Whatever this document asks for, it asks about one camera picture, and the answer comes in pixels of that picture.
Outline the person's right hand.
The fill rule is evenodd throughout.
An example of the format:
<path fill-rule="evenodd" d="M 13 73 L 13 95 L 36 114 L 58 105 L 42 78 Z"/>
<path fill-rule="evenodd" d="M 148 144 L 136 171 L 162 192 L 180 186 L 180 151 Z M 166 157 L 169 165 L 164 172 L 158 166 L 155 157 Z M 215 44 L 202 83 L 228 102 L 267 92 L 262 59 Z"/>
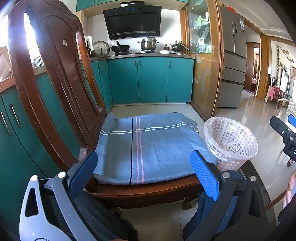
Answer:
<path fill-rule="evenodd" d="M 294 171 L 289 180 L 288 180 L 288 186 L 287 186 L 287 189 L 286 189 L 286 192 L 285 192 L 285 195 L 283 197 L 283 201 L 282 201 L 282 208 L 284 209 L 292 200 L 292 190 L 295 186 L 295 174 L 296 174 L 296 171 Z"/>

